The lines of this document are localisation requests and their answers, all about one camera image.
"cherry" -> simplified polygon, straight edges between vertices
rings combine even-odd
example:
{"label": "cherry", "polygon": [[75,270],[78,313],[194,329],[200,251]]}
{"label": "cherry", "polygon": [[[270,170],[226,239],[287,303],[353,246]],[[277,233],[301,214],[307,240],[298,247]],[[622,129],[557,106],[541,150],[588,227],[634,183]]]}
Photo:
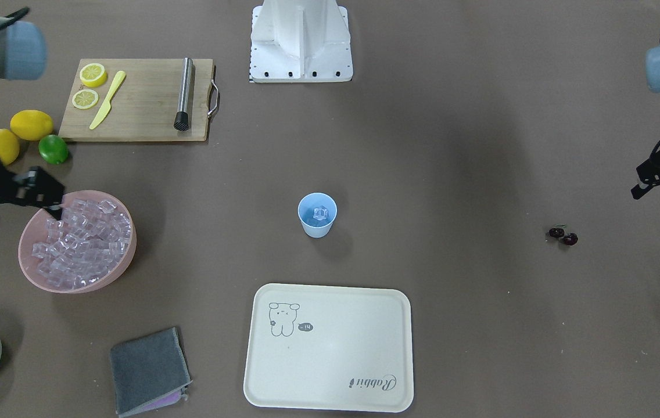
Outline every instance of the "cherry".
{"label": "cherry", "polygon": [[550,236],[552,238],[561,238],[562,236],[565,236],[565,230],[563,228],[551,228]]}
{"label": "cherry", "polygon": [[574,246],[577,243],[578,236],[572,232],[563,237],[563,244],[566,244],[566,246]]}

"gray cloth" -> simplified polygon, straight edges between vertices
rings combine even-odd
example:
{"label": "gray cloth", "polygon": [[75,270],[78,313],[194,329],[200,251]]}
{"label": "gray cloth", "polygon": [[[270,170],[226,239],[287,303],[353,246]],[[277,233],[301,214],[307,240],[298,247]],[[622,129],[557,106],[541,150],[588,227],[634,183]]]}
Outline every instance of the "gray cloth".
{"label": "gray cloth", "polygon": [[191,383],[175,328],[110,349],[120,418],[178,402]]}

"cartoon bear drawing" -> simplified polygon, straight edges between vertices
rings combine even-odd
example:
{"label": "cartoon bear drawing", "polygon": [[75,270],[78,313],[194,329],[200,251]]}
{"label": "cartoon bear drawing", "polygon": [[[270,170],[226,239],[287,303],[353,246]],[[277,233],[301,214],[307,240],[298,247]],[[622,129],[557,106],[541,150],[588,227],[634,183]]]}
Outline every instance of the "cartoon bear drawing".
{"label": "cartoon bear drawing", "polygon": [[274,337],[287,337],[293,334],[293,321],[296,320],[299,304],[275,304],[272,302],[268,307],[271,308],[268,313],[268,317],[271,318],[271,334]]}

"white tray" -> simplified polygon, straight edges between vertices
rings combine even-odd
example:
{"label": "white tray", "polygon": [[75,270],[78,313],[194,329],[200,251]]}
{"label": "white tray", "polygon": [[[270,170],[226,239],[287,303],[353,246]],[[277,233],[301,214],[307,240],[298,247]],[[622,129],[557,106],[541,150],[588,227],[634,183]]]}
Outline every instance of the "white tray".
{"label": "white tray", "polygon": [[243,389],[261,407],[406,410],[413,402],[410,302],[392,289],[261,287]]}

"lemon slice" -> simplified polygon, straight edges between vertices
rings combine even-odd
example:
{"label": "lemon slice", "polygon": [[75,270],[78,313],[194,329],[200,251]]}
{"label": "lemon slice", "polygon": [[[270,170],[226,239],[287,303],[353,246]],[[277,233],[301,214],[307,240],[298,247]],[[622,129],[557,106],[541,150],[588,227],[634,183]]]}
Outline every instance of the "lemon slice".
{"label": "lemon slice", "polygon": [[82,110],[90,109],[97,104],[98,98],[98,93],[95,90],[86,88],[74,94],[72,97],[72,105]]}
{"label": "lemon slice", "polygon": [[102,64],[87,64],[80,70],[80,81],[87,87],[100,87],[107,80],[107,73]]}

